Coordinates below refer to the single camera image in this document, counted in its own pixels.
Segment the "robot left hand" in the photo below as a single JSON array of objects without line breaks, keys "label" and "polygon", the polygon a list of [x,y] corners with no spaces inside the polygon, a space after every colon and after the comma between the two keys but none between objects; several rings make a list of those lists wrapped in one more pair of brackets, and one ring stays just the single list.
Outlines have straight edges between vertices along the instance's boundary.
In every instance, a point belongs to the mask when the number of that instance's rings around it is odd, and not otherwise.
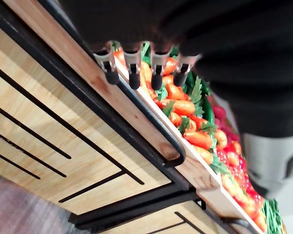
[{"label": "robot left hand", "polygon": [[62,0],[92,52],[151,41],[198,56],[233,112],[252,186],[272,199],[293,177],[293,0]]}]

